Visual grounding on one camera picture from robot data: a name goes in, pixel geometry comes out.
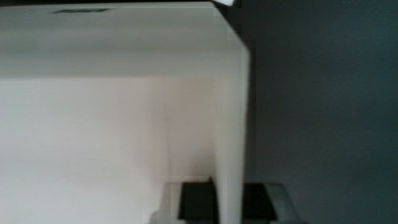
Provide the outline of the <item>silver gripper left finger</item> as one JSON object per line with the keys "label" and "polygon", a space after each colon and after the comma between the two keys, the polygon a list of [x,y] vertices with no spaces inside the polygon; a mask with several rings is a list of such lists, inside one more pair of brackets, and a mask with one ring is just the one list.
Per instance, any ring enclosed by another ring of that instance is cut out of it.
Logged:
{"label": "silver gripper left finger", "polygon": [[217,190],[211,177],[163,185],[158,224],[217,224]]}

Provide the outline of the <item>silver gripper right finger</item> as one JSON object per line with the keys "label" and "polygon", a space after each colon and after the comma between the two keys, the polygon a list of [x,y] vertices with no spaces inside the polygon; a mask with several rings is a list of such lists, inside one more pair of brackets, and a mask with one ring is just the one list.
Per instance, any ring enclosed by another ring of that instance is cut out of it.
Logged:
{"label": "silver gripper right finger", "polygon": [[293,200],[282,184],[245,184],[242,224],[302,224]]}

